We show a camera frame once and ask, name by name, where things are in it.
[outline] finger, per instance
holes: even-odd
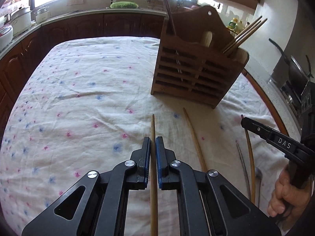
[[[268,214],[269,214],[271,217],[273,217],[273,218],[278,214],[277,212],[275,212],[275,211],[273,210],[273,208],[271,207],[271,205],[268,206],[267,212],[268,212]]]
[[[282,170],[279,176],[279,182],[282,185],[288,184],[290,182],[290,174],[287,171],[286,167],[284,168],[284,170]]]
[[[269,202],[269,205],[272,207],[272,209],[277,212],[278,214],[282,214],[285,210],[285,206],[283,201],[277,199],[277,198],[272,198]]]
[[[275,197],[277,199],[282,199],[282,188],[283,188],[283,185],[280,183],[279,180],[276,181],[275,183]]]
[[[307,205],[310,194],[304,189],[298,189],[291,184],[286,184],[282,188],[282,196],[294,207],[304,207]]]

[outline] wooden cabinet door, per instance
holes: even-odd
[[[141,14],[104,14],[104,36],[139,36]]]
[[[139,36],[154,37],[160,39],[164,18],[164,16],[143,14],[141,17]]]
[[[22,45],[18,43],[0,60],[0,81],[15,102],[27,80]]]
[[[13,102],[7,94],[4,95],[3,99],[0,101],[0,137],[3,138],[5,127],[7,126],[7,121],[9,120],[10,113],[13,108]]]
[[[67,20],[43,26],[43,35],[45,36],[49,50],[59,43],[69,41],[70,31]]]
[[[23,54],[25,55],[25,72],[30,78],[34,70],[48,54],[49,48],[44,41],[42,30],[38,29],[22,40]]]
[[[103,36],[103,20],[103,14],[92,14],[69,19],[71,39]]]

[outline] kitchen counter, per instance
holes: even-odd
[[[159,10],[150,10],[150,9],[101,9],[101,10],[88,10],[88,11],[75,11],[70,12],[62,15],[58,15],[52,18],[49,18],[48,20],[36,24],[32,26],[29,30],[25,31],[24,33],[14,37],[12,41],[9,43],[7,47],[4,48],[2,52],[0,52],[0,59],[2,59],[16,44],[18,44],[21,40],[23,40],[25,37],[36,31],[42,26],[60,21],[65,20],[69,18],[74,18],[78,16],[84,16],[84,15],[92,15],[92,14],[98,14],[98,13],[141,13],[141,14],[152,14],[152,15],[158,15],[158,16],[165,16],[166,12],[159,11]]]
[[[301,135],[300,130],[298,129],[298,122],[291,114],[287,104],[283,101],[280,90],[278,90],[278,88],[270,82],[270,75],[268,75],[264,68],[252,57],[250,57],[247,65],[245,66],[245,70],[247,70],[247,72],[254,78],[270,99],[282,119],[289,136],[296,141],[300,141]]]

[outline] chopstick in holder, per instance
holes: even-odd
[[[267,18],[260,22],[257,26],[255,26],[251,31],[242,35],[230,48],[223,52],[224,55],[229,56],[235,49],[237,49],[243,42],[245,42],[253,33],[257,31],[265,22]]]
[[[241,38],[244,34],[246,34],[248,31],[250,31],[251,29],[253,29],[254,27],[256,27],[260,22],[261,22],[261,17],[260,16],[258,19],[256,19],[253,23],[251,23],[248,27],[246,27],[245,29],[243,29],[242,32],[240,32],[237,36],[235,36],[235,38],[228,44],[226,45],[223,49],[222,52],[224,53],[225,50],[229,49],[235,42],[237,42],[237,39]]]
[[[151,159],[150,159],[150,205],[151,205],[151,236],[158,236],[158,176],[157,161],[155,153],[155,120],[154,114],[151,117]]]
[[[197,139],[197,136],[196,136],[196,133],[194,131],[194,128],[193,128],[193,125],[189,119],[189,116],[186,112],[186,109],[183,108],[184,110],[184,114],[185,114],[185,117],[186,117],[186,120],[187,120],[187,123],[188,123],[188,127],[190,129],[190,132],[192,134],[192,138],[193,138],[193,142],[195,144],[195,148],[197,150],[197,154],[198,154],[198,158],[199,158],[199,162],[200,162],[200,165],[201,165],[201,170],[202,172],[207,172],[207,166],[206,166],[206,163],[204,162],[204,156],[202,155],[202,151],[201,151],[201,148],[200,148],[200,145],[199,145],[199,142],[198,142],[198,139]]]
[[[252,145],[250,143],[249,134],[247,129],[245,130],[245,136],[247,141],[247,147],[248,147],[248,154],[249,154],[249,162],[250,162],[250,177],[251,177],[251,196],[250,201],[255,205],[255,195],[256,195],[256,181],[255,181],[255,162],[254,162],[254,155],[253,155],[253,149]]]

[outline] blue gripper pad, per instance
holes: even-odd
[[[162,189],[162,164],[161,164],[161,153],[160,153],[160,145],[158,144],[158,138],[155,140],[156,147],[156,157],[157,157],[157,181],[158,186]]]

